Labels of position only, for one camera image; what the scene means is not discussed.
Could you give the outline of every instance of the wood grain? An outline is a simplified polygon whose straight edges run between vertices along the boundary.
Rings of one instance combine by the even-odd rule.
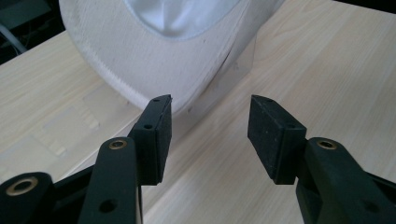
[[[364,170],[395,182],[395,42],[395,15],[286,1],[258,33],[250,74],[173,143],[163,182],[144,187],[146,223],[303,222],[295,187],[275,186],[247,139],[251,94],[278,101],[307,137],[342,143]],[[0,74],[7,147],[103,85],[67,34],[2,65]]]

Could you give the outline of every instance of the white hat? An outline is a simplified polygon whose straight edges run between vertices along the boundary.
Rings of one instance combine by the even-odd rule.
[[[133,104],[172,94],[186,110],[283,0],[61,0],[64,25],[96,72]]]

